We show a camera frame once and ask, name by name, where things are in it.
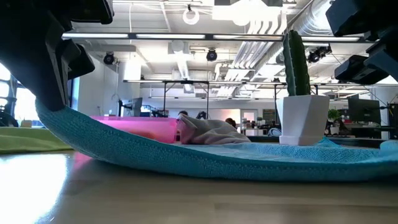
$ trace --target blue towel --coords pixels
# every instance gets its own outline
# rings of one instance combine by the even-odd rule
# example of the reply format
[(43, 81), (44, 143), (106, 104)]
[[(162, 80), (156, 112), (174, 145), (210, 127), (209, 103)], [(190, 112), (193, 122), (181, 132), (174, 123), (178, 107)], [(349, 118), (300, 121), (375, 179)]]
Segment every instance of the blue towel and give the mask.
[(101, 124), (65, 108), (51, 112), (38, 101), (43, 124), (77, 151), (101, 161), (168, 174), (266, 181), (361, 181), (398, 174), (398, 142), (349, 149), (322, 140), (315, 146), (241, 143), (163, 144)]

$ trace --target green cactus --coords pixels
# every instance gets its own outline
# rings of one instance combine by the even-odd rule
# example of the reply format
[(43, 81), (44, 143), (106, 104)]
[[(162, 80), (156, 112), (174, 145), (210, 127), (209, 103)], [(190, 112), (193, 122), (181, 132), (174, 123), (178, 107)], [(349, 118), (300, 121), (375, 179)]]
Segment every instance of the green cactus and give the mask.
[(283, 44), (289, 96), (311, 95), (305, 48), (300, 34), (294, 30), (289, 31)]

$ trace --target green mat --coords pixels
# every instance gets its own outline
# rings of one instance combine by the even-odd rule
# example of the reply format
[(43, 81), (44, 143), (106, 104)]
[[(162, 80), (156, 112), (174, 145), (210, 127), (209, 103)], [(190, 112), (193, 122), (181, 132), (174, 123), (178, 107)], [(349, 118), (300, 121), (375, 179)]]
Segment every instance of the green mat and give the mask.
[(0, 128), (0, 154), (71, 149), (47, 129)]

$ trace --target potted plant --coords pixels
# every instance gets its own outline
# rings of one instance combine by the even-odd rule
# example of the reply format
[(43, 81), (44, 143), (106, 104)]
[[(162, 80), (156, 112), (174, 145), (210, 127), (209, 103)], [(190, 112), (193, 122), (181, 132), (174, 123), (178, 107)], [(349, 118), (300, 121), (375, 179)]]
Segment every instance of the potted plant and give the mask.
[(283, 40), (289, 96), (277, 100), (282, 125), (280, 144), (306, 146), (320, 141), (328, 118), (329, 97), (311, 95), (305, 48), (301, 36), (289, 31)]
[(338, 134), (340, 127), (335, 126), (335, 121), (340, 118), (340, 112), (336, 109), (330, 109), (328, 111), (328, 120), (332, 122), (330, 126), (330, 134)]

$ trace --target gray cloth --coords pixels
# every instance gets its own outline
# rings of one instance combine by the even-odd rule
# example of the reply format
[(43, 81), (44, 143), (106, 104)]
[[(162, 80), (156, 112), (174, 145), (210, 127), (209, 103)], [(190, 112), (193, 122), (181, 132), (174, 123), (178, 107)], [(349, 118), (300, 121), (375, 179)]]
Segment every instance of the gray cloth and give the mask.
[(238, 133), (230, 124), (219, 120), (200, 120), (181, 114), (177, 128), (182, 144), (250, 142), (248, 137)]

